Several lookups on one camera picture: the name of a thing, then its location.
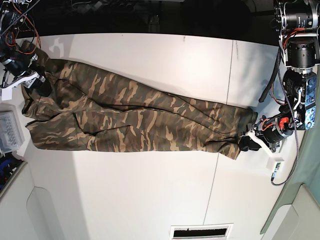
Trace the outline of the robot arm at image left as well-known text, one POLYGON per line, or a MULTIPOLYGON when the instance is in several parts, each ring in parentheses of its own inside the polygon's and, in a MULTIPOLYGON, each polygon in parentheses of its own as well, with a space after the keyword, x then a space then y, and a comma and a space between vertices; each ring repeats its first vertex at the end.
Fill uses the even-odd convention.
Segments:
POLYGON ((38 4, 38 0, 3 0, 0 2, 0 65, 3 75, 0 81, 0 98, 3 101, 12 98, 13 89, 22 85, 35 90, 40 96, 47 97, 52 89, 46 80, 45 70, 37 63, 36 49, 40 36, 35 23, 28 16, 29 11, 38 4), (33 32, 31 42, 25 49, 17 43, 22 27, 33 32))

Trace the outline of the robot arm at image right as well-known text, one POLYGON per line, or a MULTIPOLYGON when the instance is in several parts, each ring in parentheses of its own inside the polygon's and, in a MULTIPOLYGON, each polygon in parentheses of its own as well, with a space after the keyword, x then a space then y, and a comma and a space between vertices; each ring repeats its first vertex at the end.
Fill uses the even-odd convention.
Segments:
POLYGON ((239 141, 243 152, 264 148, 275 153, 295 130, 315 126, 318 77, 313 68, 320 63, 320 2, 275 0, 273 6, 279 48, 259 102, 270 94, 279 114, 247 126, 239 141))

